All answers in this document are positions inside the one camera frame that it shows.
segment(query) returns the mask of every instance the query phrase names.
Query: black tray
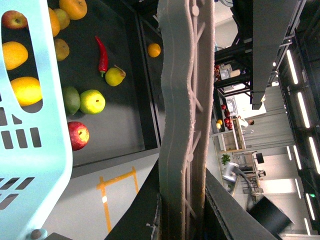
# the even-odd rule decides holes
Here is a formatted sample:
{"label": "black tray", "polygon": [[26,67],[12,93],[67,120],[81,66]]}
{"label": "black tray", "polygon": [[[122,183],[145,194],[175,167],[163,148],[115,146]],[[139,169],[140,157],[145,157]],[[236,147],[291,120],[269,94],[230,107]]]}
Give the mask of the black tray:
{"label": "black tray", "polygon": [[[65,40],[70,47],[70,55],[58,62],[61,86],[74,86],[79,93],[96,89],[106,100],[105,109],[97,115],[77,112],[67,117],[68,122],[84,123],[90,132],[87,146],[73,152],[74,167],[157,149],[160,145],[144,55],[144,36],[136,12],[120,0],[87,0],[86,3],[86,16],[71,20],[55,37]],[[59,0],[48,0],[48,6],[59,8]],[[100,52],[96,35],[106,46],[108,67],[117,65],[126,72],[126,78],[117,87],[109,86],[98,71]],[[37,78],[28,30],[2,28],[2,39],[3,42],[18,41],[29,51],[27,62],[9,71],[9,78]],[[39,106],[41,103],[25,109],[35,112]]]}

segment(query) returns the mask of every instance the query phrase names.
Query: table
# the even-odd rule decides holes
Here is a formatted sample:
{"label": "table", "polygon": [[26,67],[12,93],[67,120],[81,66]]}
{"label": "table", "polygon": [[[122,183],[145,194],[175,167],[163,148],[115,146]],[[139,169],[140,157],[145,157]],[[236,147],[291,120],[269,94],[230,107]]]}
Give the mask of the table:
{"label": "table", "polygon": [[242,134],[239,119],[231,118],[231,121],[233,124],[232,130],[222,131],[211,135],[212,137],[218,137],[222,142],[223,151],[220,151],[220,154],[246,150],[245,138]]}

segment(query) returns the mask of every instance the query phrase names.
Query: basket slot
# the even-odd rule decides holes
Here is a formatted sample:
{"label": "basket slot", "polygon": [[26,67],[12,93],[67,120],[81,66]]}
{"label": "basket slot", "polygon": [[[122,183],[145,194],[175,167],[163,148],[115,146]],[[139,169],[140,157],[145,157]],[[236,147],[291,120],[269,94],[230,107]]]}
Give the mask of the basket slot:
{"label": "basket slot", "polygon": [[2,202],[0,202],[0,210],[4,210],[9,204],[18,196],[18,194],[8,195]]}
{"label": "basket slot", "polygon": [[15,125],[22,124],[22,121],[13,114],[12,114],[12,120],[13,120],[13,124]]}
{"label": "basket slot", "polygon": [[23,129],[17,129],[15,130],[16,137],[18,138],[19,147],[21,149],[26,149],[28,147],[25,130]]}
{"label": "basket slot", "polygon": [[0,187],[0,190],[7,190],[9,189],[13,184],[15,184],[20,177],[13,177],[9,181],[7,181],[2,187]]}
{"label": "basket slot", "polygon": [[38,128],[37,127],[30,128],[30,133],[31,133],[33,146],[35,148],[40,148],[42,145],[41,145],[41,139],[40,139]]}
{"label": "basket slot", "polygon": [[12,143],[11,135],[9,131],[2,131],[1,132],[3,144],[5,149],[13,149],[14,145]]}
{"label": "basket slot", "polygon": [[32,180],[35,179],[34,177],[27,177],[22,183],[20,183],[19,186],[17,186],[15,189],[16,190],[23,190],[25,189],[31,182]]}
{"label": "basket slot", "polygon": [[0,107],[0,126],[7,126],[7,118],[6,118],[6,113],[5,109],[3,107]]}

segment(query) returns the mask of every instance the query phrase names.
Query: green apple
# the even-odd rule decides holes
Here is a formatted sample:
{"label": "green apple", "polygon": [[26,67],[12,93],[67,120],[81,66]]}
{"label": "green apple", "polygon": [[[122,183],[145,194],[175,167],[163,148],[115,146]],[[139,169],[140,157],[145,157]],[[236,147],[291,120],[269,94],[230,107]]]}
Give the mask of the green apple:
{"label": "green apple", "polygon": [[90,89],[80,94],[80,111],[84,114],[99,114],[106,106],[104,96],[98,90]]}

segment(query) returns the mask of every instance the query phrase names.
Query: dark gray surface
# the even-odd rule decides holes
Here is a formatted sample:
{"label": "dark gray surface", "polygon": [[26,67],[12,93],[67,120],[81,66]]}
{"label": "dark gray surface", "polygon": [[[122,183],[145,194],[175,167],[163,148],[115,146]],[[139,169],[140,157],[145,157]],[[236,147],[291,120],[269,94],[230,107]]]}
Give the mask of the dark gray surface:
{"label": "dark gray surface", "polygon": [[[57,63],[61,86],[74,86],[80,94],[96,89],[106,100],[105,109],[97,115],[78,111],[67,117],[68,122],[85,124],[90,133],[87,146],[73,152],[74,167],[159,147],[137,14],[120,0],[86,3],[86,16],[71,20],[70,25],[55,37],[65,40],[70,48],[69,56]],[[59,0],[48,0],[48,6],[58,8]],[[8,71],[10,80],[22,76],[38,78],[29,31],[4,27],[1,30],[3,42],[20,42],[29,52],[23,65]],[[117,65],[126,72],[126,78],[117,87],[109,86],[99,73],[100,51],[95,35],[106,47],[108,67]],[[41,106],[42,102],[39,102],[24,110],[37,112]]]}
{"label": "dark gray surface", "polygon": [[[52,3],[52,7],[58,7],[59,1],[49,2]],[[86,1],[87,15],[83,19],[71,21],[57,36],[64,39],[70,47],[70,56],[58,62],[61,86],[73,85],[80,93],[88,89],[97,89],[106,101],[104,110],[97,115],[84,115],[79,112],[67,118],[68,122],[84,123],[90,132],[87,146],[73,152],[74,166],[145,149],[134,69],[129,54],[129,48],[133,46],[129,45],[124,19],[127,16],[134,21],[134,17],[129,10],[112,9],[112,2],[114,1],[105,1],[104,4],[99,0]],[[126,72],[125,79],[117,87],[107,85],[98,71],[100,52],[94,39],[95,35],[99,36],[106,46],[108,67],[116,64]]]}
{"label": "dark gray surface", "polygon": [[298,0],[253,1],[253,98],[260,104]]}
{"label": "dark gray surface", "polygon": [[218,180],[206,170],[207,197],[217,208],[225,227],[234,240],[276,240],[260,223],[247,213],[224,189]]}
{"label": "dark gray surface", "polygon": [[165,101],[161,89],[161,73],[164,64],[164,46],[162,37],[148,22],[141,20],[142,33],[144,34],[144,44],[147,48],[149,44],[157,43],[161,47],[161,53],[158,57],[150,57],[148,53],[146,56],[146,65],[151,83],[152,97],[154,100],[155,111],[157,112],[157,127],[162,139],[165,132]]}
{"label": "dark gray surface", "polygon": [[46,240],[72,240],[72,239],[54,232],[50,234],[50,236],[48,236]]}
{"label": "dark gray surface", "polygon": [[94,173],[103,169],[111,168],[120,164],[128,163],[137,159],[141,159],[153,154],[159,153],[160,148],[145,150],[140,152],[123,155],[120,157],[110,158],[107,160],[88,163],[86,165],[74,167],[72,170],[71,178],[77,178],[86,174]]}

